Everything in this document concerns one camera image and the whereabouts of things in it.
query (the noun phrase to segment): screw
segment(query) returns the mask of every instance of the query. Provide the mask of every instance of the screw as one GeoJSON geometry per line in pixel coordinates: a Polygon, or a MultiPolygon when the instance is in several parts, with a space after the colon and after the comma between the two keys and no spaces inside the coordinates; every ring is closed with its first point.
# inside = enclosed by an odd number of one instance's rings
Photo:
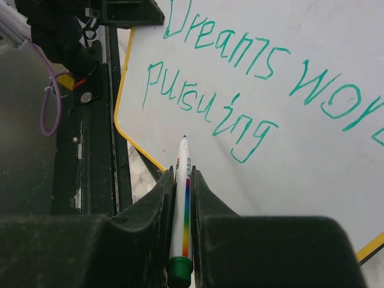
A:
{"type": "Polygon", "coordinates": [[[88,103],[92,100],[92,93],[90,92],[85,92],[81,98],[80,98],[80,102],[85,104],[85,103],[88,103]]]}

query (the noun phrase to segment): yellow trim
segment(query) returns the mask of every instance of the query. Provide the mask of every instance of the yellow trim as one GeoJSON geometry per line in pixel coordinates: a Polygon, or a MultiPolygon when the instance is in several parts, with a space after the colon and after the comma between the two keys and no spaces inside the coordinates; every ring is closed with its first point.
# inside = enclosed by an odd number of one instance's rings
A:
{"type": "MultiPolygon", "coordinates": [[[[125,63],[124,63],[124,70],[122,72],[121,76],[121,81],[120,81],[120,88],[119,88],[119,94],[118,94],[118,99],[116,102],[116,109],[115,109],[115,126],[119,133],[126,138],[137,150],[139,150],[146,158],[148,158],[152,163],[154,163],[161,171],[165,171],[165,168],[163,165],[161,165],[158,161],[156,161],[153,157],[151,157],[143,148],[141,148],[132,138],[127,136],[119,127],[119,122],[118,122],[118,111],[119,111],[119,104],[120,104],[120,99],[121,99],[121,94],[122,94],[122,89],[124,87],[124,82],[125,82],[125,74],[127,73],[128,70],[128,61],[130,58],[131,54],[131,48],[132,48],[132,43],[133,43],[133,37],[135,33],[135,27],[132,28],[131,34],[130,34],[130,39],[128,41],[128,48],[127,48],[127,54],[125,56],[125,63]]],[[[369,256],[374,250],[376,250],[378,247],[380,247],[384,243],[384,232],[381,233],[378,237],[374,238],[369,244],[367,244],[363,249],[361,249],[359,252],[356,254],[357,260],[360,262],[364,260],[367,256],[369,256]]]]}
{"type": "Polygon", "coordinates": [[[374,250],[379,248],[384,243],[384,232],[382,232],[378,237],[374,238],[371,242],[369,242],[363,249],[361,249],[356,254],[356,258],[358,261],[364,260],[367,256],[369,256],[374,250]]]}
{"type": "Polygon", "coordinates": [[[118,112],[119,112],[119,107],[120,107],[120,99],[121,99],[121,94],[122,90],[124,87],[124,82],[125,82],[125,75],[128,71],[128,62],[131,54],[131,49],[132,49],[132,43],[133,43],[133,37],[135,33],[136,28],[132,27],[131,29],[131,34],[130,34],[130,39],[128,41],[128,47],[127,47],[127,54],[125,55],[125,61],[124,61],[124,69],[122,72],[121,76],[121,81],[120,81],[120,87],[119,87],[119,94],[118,94],[118,99],[116,101],[116,107],[115,107],[115,114],[113,116],[115,120],[115,126],[117,131],[124,137],[126,138],[137,150],[139,150],[146,158],[148,158],[152,163],[154,163],[162,172],[165,171],[165,168],[163,165],[161,165],[158,161],[156,161],[153,157],[151,157],[143,148],[141,148],[131,137],[126,135],[123,130],[119,126],[118,122],[118,112]]]}

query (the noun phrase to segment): marker cap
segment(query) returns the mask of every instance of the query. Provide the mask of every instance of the marker cap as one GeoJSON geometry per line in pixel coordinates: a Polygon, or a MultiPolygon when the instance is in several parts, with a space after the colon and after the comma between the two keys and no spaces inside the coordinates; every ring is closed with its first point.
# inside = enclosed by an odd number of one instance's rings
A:
{"type": "Polygon", "coordinates": [[[173,257],[167,261],[167,284],[169,288],[189,288],[193,263],[186,257],[173,257]]]}

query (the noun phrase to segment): floor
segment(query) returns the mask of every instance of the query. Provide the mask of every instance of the floor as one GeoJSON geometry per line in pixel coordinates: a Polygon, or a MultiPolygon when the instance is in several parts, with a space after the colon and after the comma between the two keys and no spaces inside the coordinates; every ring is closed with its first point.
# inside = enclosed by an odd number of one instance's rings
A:
{"type": "MultiPolygon", "coordinates": [[[[119,54],[121,67],[124,67],[125,54],[127,52],[127,43],[129,39],[129,30],[119,29],[119,54]]],[[[128,143],[128,154],[130,160],[131,183],[133,202],[143,197],[155,185],[155,181],[146,169],[142,159],[135,148],[128,143]]],[[[362,272],[369,288],[384,287],[384,249],[381,249],[375,256],[362,265],[362,272]]]]}

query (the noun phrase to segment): purple cable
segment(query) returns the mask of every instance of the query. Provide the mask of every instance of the purple cable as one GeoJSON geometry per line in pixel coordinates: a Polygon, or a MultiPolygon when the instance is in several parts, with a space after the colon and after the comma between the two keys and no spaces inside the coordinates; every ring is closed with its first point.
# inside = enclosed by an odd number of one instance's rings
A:
{"type": "Polygon", "coordinates": [[[38,56],[40,56],[40,58],[43,60],[44,65],[47,68],[49,76],[50,76],[51,81],[52,81],[49,86],[53,85],[53,87],[55,89],[56,108],[57,108],[56,121],[55,121],[55,124],[53,125],[52,129],[49,132],[47,132],[45,127],[44,127],[45,111],[46,111],[48,96],[49,96],[49,92],[50,92],[49,89],[47,89],[46,94],[44,95],[43,106],[41,107],[41,113],[40,113],[40,130],[41,130],[41,132],[42,132],[42,134],[44,136],[50,137],[50,136],[52,136],[52,135],[54,135],[56,133],[56,131],[57,131],[58,127],[59,127],[60,118],[61,118],[61,93],[60,93],[59,85],[58,85],[58,82],[57,82],[56,78],[58,76],[64,75],[64,74],[69,74],[70,75],[70,73],[68,73],[68,72],[61,72],[61,73],[59,73],[58,75],[55,76],[53,71],[52,71],[52,69],[51,69],[51,67],[49,66],[47,60],[45,59],[43,54],[41,54],[41,52],[37,49],[37,47],[31,41],[31,39],[26,38],[26,41],[35,50],[36,54],[38,56]]]}

